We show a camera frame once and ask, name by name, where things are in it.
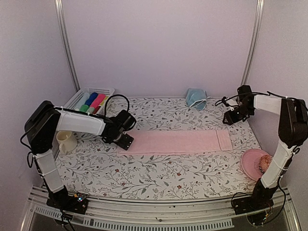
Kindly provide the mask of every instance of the pink plate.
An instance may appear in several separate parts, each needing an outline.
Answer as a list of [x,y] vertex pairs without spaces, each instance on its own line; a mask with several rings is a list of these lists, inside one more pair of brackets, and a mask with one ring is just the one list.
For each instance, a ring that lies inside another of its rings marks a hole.
[[268,155],[261,149],[250,149],[246,151],[241,159],[244,173],[250,178],[257,181],[262,177],[262,172],[259,168],[260,159],[262,156]]

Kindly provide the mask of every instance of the folded pink towel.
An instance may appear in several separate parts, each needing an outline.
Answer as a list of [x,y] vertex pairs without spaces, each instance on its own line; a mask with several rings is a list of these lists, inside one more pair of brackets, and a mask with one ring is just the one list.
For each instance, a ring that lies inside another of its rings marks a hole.
[[132,131],[134,142],[118,154],[187,154],[214,151],[230,151],[232,144],[227,130],[202,131]]

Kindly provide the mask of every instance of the floral tablecloth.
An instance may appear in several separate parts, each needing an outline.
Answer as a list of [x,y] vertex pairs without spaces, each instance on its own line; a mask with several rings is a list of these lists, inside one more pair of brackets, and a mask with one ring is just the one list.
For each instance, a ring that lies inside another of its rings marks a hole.
[[[224,106],[208,100],[205,110],[189,109],[184,99],[130,99],[139,130],[228,129],[233,151],[182,155],[117,155],[115,144],[99,136],[75,133],[78,146],[56,160],[68,190],[106,197],[174,200],[232,195],[252,191],[255,181],[241,171],[241,156],[260,148],[247,122],[222,123]],[[110,102],[107,116],[126,108]]]

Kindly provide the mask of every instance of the white mug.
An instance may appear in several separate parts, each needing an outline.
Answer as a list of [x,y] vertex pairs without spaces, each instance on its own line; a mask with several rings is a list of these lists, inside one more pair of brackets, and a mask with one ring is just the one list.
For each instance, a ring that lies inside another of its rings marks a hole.
[[74,150],[77,146],[77,140],[71,131],[59,131],[56,138],[62,154]]

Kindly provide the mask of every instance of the white basket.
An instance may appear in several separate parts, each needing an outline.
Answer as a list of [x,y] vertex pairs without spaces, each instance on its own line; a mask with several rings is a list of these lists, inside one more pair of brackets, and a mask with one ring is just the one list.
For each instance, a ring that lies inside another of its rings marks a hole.
[[[76,104],[79,102],[84,93],[93,93],[96,92],[98,94],[104,94],[106,96],[113,95],[115,89],[113,88],[82,88],[80,89],[65,105],[65,108],[74,109]],[[105,103],[101,106],[101,108],[97,111],[96,114],[103,114],[105,108]]]

